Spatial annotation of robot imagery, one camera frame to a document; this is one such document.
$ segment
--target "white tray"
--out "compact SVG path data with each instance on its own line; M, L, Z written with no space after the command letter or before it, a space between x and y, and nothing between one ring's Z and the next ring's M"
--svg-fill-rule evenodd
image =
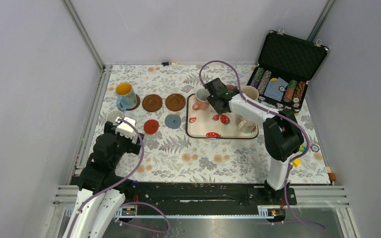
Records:
M195 102L195 94L190 95L186 109L186 133L188 136L192 138L208 138L207 133L214 132L220 135L219 138L222 139L254 139L259 134L257 127L253 133L238 132L238 114L223 114L230 119L229 123L223 124L220 119L214 120L214 116L217 115L217 113L211 105L205 111L193 110L192 105Z

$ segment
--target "poker chip case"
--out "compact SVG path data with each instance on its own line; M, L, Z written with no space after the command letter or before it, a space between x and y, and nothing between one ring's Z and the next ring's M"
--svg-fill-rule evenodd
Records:
M260 101L299 112L309 81L328 52L320 40L285 35L283 28L269 31L248 85L258 89Z

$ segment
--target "white wall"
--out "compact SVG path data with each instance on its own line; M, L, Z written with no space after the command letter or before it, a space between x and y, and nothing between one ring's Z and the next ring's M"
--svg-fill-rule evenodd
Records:
M338 1L320 38L330 53L309 108L361 237L381 237L381 1Z
M72 0L107 64L257 61L268 30L307 39L326 0Z
M0 1L0 238L39 237L98 74L60 0Z

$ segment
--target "blue coaster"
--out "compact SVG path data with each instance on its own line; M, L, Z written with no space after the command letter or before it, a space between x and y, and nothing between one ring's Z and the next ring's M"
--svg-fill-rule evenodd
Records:
M282 78L273 78L268 82L266 86L264 96L277 101L281 101L284 96L284 92L287 89L288 83Z
M182 124L182 120L178 115L168 115L164 120L164 123L168 128L177 129Z

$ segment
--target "black case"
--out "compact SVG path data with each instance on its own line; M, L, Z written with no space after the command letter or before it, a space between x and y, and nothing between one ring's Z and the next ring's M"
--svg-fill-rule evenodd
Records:
M299 102L299 107L297 108L293 106L293 100L286 103L283 99L280 102L268 98L263 93L260 93L259 96L260 101L265 101L278 108L289 108L294 112L299 112L303 106L309 80L313 78L320 64L325 59L329 48L322 46L320 40L313 43L285 35L283 32L284 29L281 28L279 31L269 31L266 35L258 60L259 64L255 68L248 85L251 84L259 67L262 67L265 71L271 71L270 79L280 77L287 83L291 80L296 80L297 83L300 81L305 82L306 85Z

